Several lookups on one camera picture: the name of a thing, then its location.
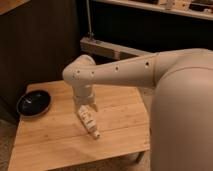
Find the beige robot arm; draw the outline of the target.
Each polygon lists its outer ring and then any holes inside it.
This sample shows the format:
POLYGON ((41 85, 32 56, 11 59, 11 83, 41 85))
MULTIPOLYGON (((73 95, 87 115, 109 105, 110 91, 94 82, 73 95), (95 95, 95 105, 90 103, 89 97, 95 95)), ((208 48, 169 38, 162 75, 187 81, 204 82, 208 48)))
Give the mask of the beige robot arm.
POLYGON ((213 171, 213 50, 172 50, 97 65, 81 55, 63 70, 80 103, 94 84, 153 87, 151 171, 213 171))

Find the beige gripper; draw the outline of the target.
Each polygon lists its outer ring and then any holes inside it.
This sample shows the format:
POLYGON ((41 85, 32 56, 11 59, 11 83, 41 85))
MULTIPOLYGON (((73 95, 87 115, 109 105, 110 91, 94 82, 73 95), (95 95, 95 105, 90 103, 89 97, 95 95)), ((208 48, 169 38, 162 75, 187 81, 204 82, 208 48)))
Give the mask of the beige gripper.
POLYGON ((94 94, 90 94, 89 96, 73 96, 73 100, 75 102, 75 113, 78 114, 80 111, 80 108, 82 105, 90 105, 91 108, 95 111, 98 112, 98 107, 95 103, 95 95, 94 94))

